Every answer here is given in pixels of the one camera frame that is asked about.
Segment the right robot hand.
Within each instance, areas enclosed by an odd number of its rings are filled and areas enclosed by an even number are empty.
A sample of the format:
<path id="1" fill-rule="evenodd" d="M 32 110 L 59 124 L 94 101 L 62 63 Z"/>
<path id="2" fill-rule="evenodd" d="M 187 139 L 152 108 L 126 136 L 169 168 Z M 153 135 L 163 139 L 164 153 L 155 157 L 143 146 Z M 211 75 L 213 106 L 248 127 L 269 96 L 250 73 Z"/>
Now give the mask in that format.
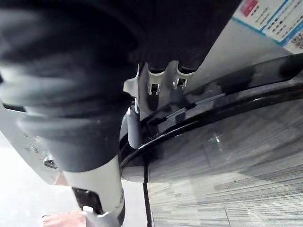
<path id="1" fill-rule="evenodd" d="M 238 0 L 3 0 L 1 102 L 25 110 L 17 126 L 40 137 L 97 227 L 119 227 L 125 200 L 124 82 L 147 63 L 196 70 Z"/>

